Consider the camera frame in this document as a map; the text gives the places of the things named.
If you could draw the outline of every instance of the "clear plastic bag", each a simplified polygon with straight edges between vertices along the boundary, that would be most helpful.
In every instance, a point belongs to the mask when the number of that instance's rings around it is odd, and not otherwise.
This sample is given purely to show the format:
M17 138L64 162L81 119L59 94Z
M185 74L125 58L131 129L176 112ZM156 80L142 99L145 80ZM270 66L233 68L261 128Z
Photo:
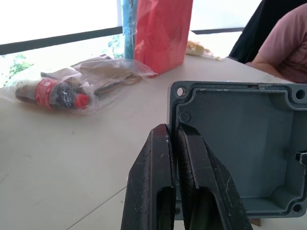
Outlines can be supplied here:
M130 85L154 74L135 60L95 57L58 71L18 75L1 95L50 110L91 114L110 105Z
M162 74L183 63L193 0L124 0L125 57Z
M223 58L215 56L209 49L205 48L197 39L197 35L189 31L186 54L193 56L203 56L215 60L222 60Z

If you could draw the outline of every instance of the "bottle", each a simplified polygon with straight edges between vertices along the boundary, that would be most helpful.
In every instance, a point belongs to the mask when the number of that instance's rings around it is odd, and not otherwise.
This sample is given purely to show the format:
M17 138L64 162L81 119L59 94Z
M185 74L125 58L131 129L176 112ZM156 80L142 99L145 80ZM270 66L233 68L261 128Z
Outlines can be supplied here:
M22 102L55 110L85 109L90 102L87 94L77 93L67 82L52 78L20 80L16 85L15 96Z

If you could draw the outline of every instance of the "table surface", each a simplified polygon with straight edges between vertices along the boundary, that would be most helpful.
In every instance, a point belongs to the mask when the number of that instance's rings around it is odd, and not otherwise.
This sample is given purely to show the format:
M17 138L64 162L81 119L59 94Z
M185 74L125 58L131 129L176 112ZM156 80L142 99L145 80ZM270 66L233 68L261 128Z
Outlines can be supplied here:
M186 57L93 115L0 98L0 229L119 230L129 170L150 130L166 123L167 88L182 80L287 82L227 58ZM306 224L306 216L268 219L261 229Z

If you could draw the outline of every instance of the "screw hole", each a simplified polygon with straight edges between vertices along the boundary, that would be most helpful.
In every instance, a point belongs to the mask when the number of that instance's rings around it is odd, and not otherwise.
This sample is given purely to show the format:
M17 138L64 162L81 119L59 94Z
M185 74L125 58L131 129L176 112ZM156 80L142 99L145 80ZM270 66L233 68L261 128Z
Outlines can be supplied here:
M175 215L178 215L180 213L180 209L177 207L175 208Z
M177 95L178 95L179 97L184 96L184 93L185 93L185 90L184 90L183 88L178 88L178 89L177 89Z
M301 205L295 205L294 207L293 207L293 211L294 212L301 212L302 211L302 206Z
M299 100L302 100L304 99L305 97L305 91L304 90L299 90L296 92L296 98L299 99Z

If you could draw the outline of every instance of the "gray metal enclosure box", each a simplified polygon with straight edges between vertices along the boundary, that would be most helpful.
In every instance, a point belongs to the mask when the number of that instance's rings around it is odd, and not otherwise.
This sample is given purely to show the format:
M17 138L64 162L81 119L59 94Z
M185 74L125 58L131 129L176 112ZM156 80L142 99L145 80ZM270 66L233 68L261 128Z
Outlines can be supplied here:
M170 135L180 123L201 133L250 218L305 214L306 167L295 155L307 150L307 85L178 81L168 102Z

